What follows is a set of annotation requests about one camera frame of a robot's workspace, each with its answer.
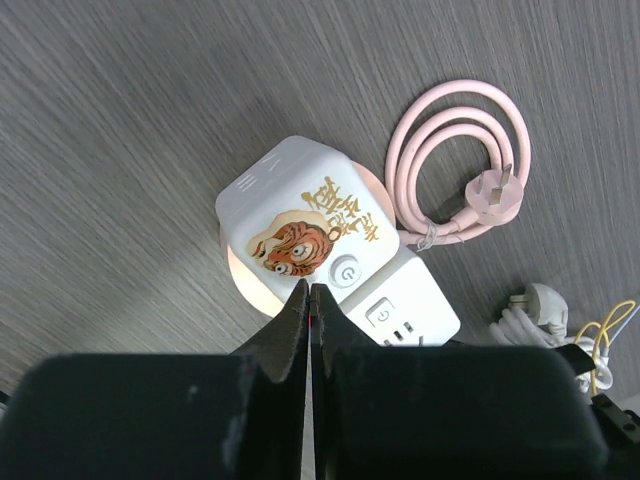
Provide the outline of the pink round socket base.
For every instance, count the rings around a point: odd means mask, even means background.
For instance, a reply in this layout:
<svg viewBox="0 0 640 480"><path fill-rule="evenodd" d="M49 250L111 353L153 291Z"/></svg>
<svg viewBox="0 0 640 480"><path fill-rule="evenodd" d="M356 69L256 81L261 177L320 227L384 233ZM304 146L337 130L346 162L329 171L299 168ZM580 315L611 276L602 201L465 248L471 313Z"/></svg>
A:
<svg viewBox="0 0 640 480"><path fill-rule="evenodd" d="M370 193L375 197L378 204L384 210L389 221L393 226L396 226L396 217L392 199L387 193L383 182L365 166L355 161L352 161L352 165L359 173ZM219 230L219 241L220 245L226 249L226 258L230 275L240 294L253 308L266 315L269 319L276 316L282 309L284 303L236 257L231 247L228 245L222 229Z"/></svg>

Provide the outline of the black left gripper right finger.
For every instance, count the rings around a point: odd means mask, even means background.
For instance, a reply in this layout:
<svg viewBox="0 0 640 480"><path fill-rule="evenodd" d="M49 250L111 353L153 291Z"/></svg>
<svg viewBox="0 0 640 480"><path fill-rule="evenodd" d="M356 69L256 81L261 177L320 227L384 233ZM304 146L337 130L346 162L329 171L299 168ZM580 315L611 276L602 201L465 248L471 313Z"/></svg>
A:
<svg viewBox="0 0 640 480"><path fill-rule="evenodd" d="M310 294L318 478L606 477L579 347L382 347L326 286Z"/></svg>

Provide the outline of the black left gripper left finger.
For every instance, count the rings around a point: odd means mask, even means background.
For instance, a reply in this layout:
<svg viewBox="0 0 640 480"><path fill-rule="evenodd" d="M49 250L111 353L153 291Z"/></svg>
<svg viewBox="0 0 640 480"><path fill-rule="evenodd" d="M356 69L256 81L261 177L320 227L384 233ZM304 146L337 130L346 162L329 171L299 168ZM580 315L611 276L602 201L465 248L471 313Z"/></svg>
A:
<svg viewBox="0 0 640 480"><path fill-rule="evenodd" d="M64 354L1 420L5 479L297 479L309 287L230 354Z"/></svg>

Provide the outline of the white cube socket plain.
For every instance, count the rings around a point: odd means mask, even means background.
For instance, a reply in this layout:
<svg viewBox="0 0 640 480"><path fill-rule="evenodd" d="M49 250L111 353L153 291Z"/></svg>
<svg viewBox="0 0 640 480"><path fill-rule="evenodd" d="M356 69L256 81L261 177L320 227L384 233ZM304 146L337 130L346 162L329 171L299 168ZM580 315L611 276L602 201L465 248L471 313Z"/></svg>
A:
<svg viewBox="0 0 640 480"><path fill-rule="evenodd" d="M405 246L340 308L384 346L441 346L461 326L424 261Z"/></svg>

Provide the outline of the white cube socket tiger sticker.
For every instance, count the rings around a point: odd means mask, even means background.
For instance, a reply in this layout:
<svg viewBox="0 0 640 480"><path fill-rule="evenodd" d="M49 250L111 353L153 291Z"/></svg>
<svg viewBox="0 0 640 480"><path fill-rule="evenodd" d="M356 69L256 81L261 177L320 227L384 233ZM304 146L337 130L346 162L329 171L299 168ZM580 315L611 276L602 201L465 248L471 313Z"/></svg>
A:
<svg viewBox="0 0 640 480"><path fill-rule="evenodd" d="M215 211L231 251L279 300L304 279L342 301L400 246L354 163L301 136L279 142L228 185Z"/></svg>

